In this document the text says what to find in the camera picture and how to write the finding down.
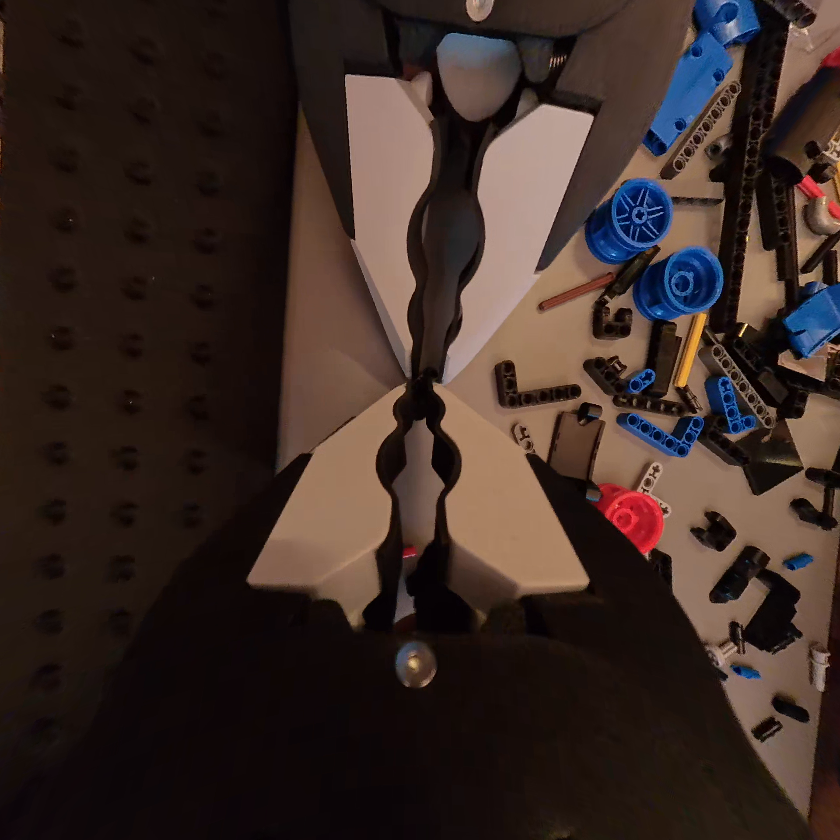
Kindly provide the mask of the dark perforated panel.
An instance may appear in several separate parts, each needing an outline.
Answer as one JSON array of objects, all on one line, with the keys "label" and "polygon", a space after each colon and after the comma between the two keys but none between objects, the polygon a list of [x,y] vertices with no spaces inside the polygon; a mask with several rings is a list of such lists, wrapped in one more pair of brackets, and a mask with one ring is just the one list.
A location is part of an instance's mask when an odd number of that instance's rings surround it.
[{"label": "dark perforated panel", "polygon": [[277,2],[2,2],[2,730],[72,728],[270,471]]}]

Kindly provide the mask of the black flat panel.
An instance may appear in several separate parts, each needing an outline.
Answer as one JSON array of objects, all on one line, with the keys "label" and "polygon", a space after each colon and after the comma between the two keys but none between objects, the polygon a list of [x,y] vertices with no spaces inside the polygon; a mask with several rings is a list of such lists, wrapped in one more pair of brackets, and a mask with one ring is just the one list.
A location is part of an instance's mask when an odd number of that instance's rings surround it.
[{"label": "black flat panel", "polygon": [[591,482],[605,421],[602,406],[590,402],[561,412],[555,421],[548,464],[559,475]]}]

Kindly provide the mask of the dark rod connector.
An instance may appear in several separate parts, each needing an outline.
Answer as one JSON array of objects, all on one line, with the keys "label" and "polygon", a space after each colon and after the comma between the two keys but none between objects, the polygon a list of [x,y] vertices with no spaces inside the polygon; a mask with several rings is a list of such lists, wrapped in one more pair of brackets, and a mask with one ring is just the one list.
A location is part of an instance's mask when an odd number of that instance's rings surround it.
[{"label": "dark rod connector", "polygon": [[614,279],[607,284],[602,294],[596,299],[595,306],[597,308],[607,307],[615,298],[625,295],[637,279],[645,273],[645,270],[657,257],[659,252],[660,247],[654,245],[628,260],[618,270]]}]

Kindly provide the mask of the dark rounded assembly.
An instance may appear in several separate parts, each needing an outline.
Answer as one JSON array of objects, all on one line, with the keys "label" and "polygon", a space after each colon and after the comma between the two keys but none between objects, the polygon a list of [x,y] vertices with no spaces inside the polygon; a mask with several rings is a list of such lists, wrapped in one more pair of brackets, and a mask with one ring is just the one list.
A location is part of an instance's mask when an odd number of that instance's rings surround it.
[{"label": "dark rounded assembly", "polygon": [[828,54],[774,119],[763,144],[770,171],[788,185],[833,179],[839,160],[839,50]]}]

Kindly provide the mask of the yellow axle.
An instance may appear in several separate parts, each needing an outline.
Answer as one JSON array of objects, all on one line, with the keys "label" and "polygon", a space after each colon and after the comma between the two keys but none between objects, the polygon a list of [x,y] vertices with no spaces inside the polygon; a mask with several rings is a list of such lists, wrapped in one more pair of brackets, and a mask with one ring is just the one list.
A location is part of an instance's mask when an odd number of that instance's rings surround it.
[{"label": "yellow axle", "polygon": [[707,325],[708,312],[701,311],[693,315],[689,330],[682,343],[681,355],[675,370],[674,387],[683,389],[688,386],[690,372],[698,354],[702,334]]}]

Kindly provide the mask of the large black L beam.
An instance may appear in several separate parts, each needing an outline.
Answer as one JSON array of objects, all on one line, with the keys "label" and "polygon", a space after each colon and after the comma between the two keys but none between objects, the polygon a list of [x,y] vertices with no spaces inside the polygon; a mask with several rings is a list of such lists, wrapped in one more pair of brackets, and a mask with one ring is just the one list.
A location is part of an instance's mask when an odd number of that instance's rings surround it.
[{"label": "large black L beam", "polygon": [[497,399],[501,407],[516,409],[565,403],[577,400],[582,395],[578,384],[550,385],[533,390],[519,389],[516,366],[511,360],[504,360],[495,365],[494,375],[497,386]]}]

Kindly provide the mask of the blue connector piece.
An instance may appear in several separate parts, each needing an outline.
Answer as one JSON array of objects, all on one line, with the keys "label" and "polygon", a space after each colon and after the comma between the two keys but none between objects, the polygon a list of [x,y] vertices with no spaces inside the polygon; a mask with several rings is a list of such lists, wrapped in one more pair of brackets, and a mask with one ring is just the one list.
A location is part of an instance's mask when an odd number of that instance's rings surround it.
[{"label": "blue connector piece", "polygon": [[725,49],[747,44],[762,27],[752,1],[695,1],[693,15],[698,33]]}]

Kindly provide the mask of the long black beam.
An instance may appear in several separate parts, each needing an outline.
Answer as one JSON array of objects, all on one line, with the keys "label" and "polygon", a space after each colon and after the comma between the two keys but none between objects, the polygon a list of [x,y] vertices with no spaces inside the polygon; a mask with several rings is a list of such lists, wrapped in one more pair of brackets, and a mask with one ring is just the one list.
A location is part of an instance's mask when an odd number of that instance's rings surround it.
[{"label": "long black beam", "polygon": [[782,14],[766,2],[758,6],[761,30],[744,51],[741,92],[731,122],[718,248],[723,287],[709,315],[715,333],[730,330],[738,319],[753,200],[763,168],[763,138],[774,117],[789,36],[790,23]]}]

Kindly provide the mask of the blue panel piece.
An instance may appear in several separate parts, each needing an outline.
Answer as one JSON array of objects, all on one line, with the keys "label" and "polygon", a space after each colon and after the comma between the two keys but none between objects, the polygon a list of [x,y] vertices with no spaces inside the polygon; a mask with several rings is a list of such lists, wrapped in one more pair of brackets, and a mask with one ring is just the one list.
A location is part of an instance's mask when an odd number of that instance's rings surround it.
[{"label": "blue panel piece", "polygon": [[707,106],[725,80],[733,60],[714,35],[701,32],[679,58],[665,98],[643,144],[654,156],[669,151]]}]

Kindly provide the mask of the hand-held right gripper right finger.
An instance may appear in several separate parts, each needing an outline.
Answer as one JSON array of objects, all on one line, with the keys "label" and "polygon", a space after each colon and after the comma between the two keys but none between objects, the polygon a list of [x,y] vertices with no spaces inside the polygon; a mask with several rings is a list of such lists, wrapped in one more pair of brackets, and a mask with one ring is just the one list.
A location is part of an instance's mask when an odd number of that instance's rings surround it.
[{"label": "hand-held right gripper right finger", "polygon": [[542,461],[440,384],[425,410],[443,486],[420,559],[420,630],[467,632],[504,602],[584,592],[589,575],[533,469]]}]

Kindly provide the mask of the grey holed beam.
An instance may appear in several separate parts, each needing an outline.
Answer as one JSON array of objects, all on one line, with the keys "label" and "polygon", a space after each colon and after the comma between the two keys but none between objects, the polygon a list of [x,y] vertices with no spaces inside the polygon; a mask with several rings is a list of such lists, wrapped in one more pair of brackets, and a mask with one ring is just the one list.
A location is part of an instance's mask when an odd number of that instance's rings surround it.
[{"label": "grey holed beam", "polygon": [[776,418],[773,411],[747,378],[745,368],[742,368],[721,344],[705,344],[700,348],[698,355],[710,375],[729,378],[741,409],[753,415],[764,429],[770,431],[775,427]]}]

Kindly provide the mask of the long black connector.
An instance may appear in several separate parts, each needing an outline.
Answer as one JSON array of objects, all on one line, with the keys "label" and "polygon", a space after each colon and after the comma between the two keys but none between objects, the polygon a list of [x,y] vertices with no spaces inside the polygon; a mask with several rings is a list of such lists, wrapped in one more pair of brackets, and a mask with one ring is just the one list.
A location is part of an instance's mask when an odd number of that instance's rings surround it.
[{"label": "long black connector", "polygon": [[710,590],[709,601],[713,604],[737,601],[749,583],[767,568],[769,562],[770,556],[758,547],[744,547]]}]

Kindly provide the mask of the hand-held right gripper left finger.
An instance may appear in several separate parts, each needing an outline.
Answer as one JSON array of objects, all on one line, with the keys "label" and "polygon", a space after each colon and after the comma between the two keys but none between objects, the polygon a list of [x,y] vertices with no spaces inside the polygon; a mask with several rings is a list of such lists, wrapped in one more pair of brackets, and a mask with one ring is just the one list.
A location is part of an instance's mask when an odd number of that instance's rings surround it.
[{"label": "hand-held right gripper left finger", "polygon": [[404,549],[394,484],[406,467],[406,436],[415,424],[408,383],[304,458],[248,573],[252,588],[333,601],[354,626],[393,630]]}]

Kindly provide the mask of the small black L beam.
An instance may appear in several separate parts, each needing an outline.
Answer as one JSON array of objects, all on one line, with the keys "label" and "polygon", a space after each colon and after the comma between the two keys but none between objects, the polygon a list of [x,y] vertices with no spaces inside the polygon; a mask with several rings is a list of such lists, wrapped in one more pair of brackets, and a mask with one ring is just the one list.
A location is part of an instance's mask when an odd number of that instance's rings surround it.
[{"label": "small black L beam", "polygon": [[605,303],[598,303],[593,308],[592,332],[597,340],[622,340],[632,332],[634,311],[619,308],[613,313]]}]

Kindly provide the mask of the black straight beam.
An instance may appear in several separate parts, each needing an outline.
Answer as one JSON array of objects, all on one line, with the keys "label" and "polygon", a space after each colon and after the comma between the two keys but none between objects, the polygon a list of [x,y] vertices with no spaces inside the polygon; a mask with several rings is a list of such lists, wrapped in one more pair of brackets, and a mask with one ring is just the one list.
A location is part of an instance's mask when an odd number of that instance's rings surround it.
[{"label": "black straight beam", "polygon": [[629,413],[651,413],[663,417],[683,417],[686,407],[681,402],[674,402],[646,394],[618,394],[612,402],[615,407]]}]

